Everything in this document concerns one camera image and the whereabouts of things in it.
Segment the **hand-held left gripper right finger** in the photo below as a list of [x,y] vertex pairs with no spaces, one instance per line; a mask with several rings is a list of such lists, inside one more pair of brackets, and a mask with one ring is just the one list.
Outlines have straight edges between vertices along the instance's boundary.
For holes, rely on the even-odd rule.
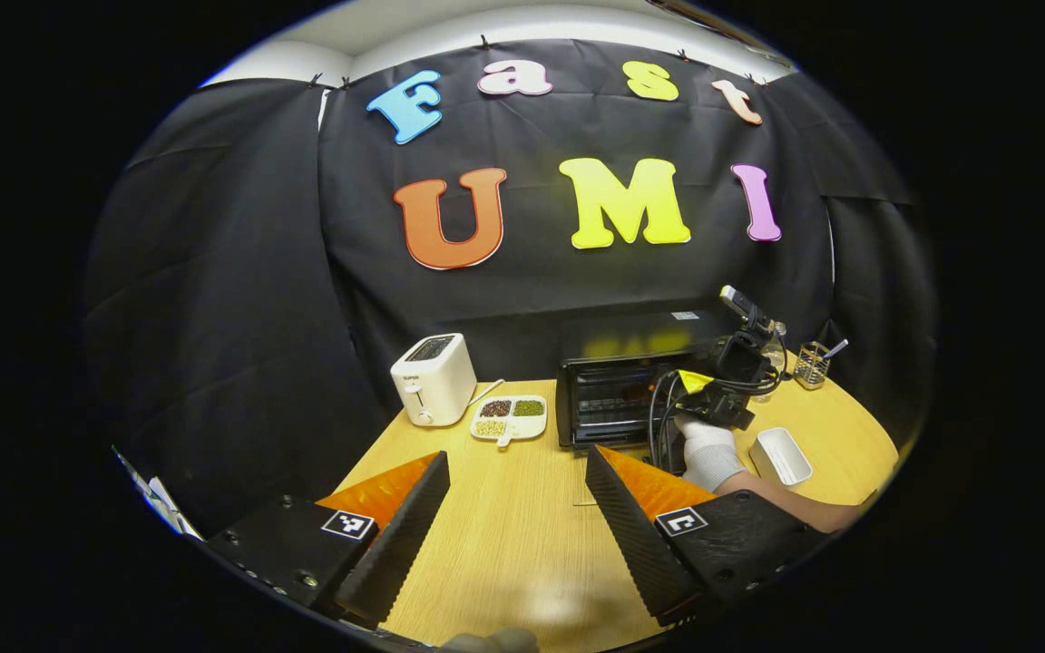
[[602,446],[586,456],[585,482],[663,627],[754,602],[830,539],[750,489],[702,492]]

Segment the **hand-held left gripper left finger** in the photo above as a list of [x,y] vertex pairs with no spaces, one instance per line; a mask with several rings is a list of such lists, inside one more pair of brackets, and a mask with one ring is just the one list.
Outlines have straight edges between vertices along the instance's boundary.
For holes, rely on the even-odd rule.
[[418,456],[320,500],[278,497],[206,545],[265,590],[372,629],[393,611],[449,487],[446,452]]

